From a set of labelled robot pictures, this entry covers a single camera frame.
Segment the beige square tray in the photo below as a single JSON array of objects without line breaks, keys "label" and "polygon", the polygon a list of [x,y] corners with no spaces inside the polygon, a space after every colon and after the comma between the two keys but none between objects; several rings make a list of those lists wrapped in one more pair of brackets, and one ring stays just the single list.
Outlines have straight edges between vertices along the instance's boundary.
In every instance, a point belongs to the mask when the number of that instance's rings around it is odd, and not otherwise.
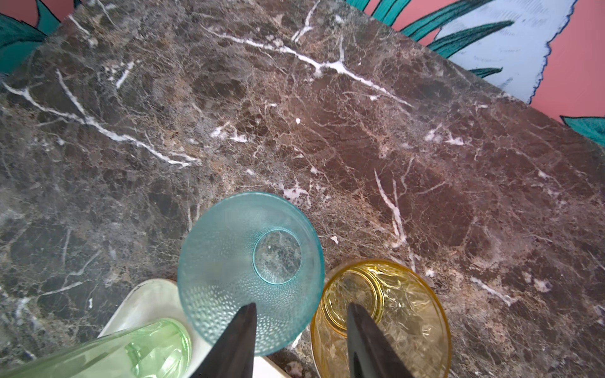
[{"label": "beige square tray", "polygon": [[[171,280],[152,279],[146,280],[132,289],[126,299],[118,307],[109,323],[99,334],[101,337],[111,335],[127,329],[137,329],[162,318],[170,318],[179,321],[187,330],[192,342],[192,360],[184,374],[192,377],[197,367],[210,352],[218,341],[237,311],[247,304],[254,302],[257,309],[257,329],[255,347],[261,341],[261,306],[250,299],[237,300],[235,308],[227,310],[225,314],[214,309],[210,304],[201,305],[200,310],[209,310],[217,315],[217,321],[210,321],[208,325],[193,326],[189,321],[192,316],[185,312],[190,308],[181,304],[181,296],[177,284]],[[287,374],[265,357],[254,358],[254,370],[252,377],[286,377]]]}]

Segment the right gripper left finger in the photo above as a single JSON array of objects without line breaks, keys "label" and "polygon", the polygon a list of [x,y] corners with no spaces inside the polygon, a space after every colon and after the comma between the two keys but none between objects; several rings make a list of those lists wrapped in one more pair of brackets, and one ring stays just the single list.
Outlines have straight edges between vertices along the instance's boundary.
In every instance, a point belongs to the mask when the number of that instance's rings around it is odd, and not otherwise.
[{"label": "right gripper left finger", "polygon": [[192,377],[251,378],[254,370],[257,309],[242,306]]}]

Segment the frosted teal glass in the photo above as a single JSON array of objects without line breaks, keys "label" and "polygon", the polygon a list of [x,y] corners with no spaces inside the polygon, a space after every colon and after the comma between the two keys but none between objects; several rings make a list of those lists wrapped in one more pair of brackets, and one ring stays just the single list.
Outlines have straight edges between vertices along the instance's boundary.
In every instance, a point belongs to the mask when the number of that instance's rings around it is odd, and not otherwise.
[{"label": "frosted teal glass", "polygon": [[289,201],[245,192],[213,205],[184,240],[177,286],[193,329],[218,341],[243,306],[257,311],[255,354],[294,341],[318,309],[325,260],[318,234]]}]

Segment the light green ribbed glass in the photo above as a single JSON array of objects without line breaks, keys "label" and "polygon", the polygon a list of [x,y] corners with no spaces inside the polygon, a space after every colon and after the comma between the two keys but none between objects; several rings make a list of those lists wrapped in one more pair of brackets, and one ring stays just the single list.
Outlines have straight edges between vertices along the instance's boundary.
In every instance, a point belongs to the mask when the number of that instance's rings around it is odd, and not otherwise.
[{"label": "light green ribbed glass", "polygon": [[71,347],[2,377],[182,377],[192,360],[186,328],[170,318]]}]

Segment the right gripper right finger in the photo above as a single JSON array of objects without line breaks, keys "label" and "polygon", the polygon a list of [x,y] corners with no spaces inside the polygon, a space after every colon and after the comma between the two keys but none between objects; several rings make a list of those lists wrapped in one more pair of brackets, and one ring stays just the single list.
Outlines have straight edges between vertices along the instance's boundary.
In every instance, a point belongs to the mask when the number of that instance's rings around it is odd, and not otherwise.
[{"label": "right gripper right finger", "polygon": [[348,305],[348,361],[354,378],[413,378],[367,310]]}]

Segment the yellow glass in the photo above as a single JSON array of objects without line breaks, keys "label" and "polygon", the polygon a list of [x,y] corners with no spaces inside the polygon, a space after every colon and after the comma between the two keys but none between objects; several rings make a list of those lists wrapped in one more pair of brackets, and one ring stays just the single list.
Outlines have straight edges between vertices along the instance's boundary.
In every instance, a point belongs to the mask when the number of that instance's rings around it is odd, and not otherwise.
[{"label": "yellow glass", "polygon": [[405,266],[370,259],[341,265],[328,274],[310,324],[319,376],[349,375],[347,316],[352,302],[367,310],[413,376],[449,375],[451,333],[433,290]]}]

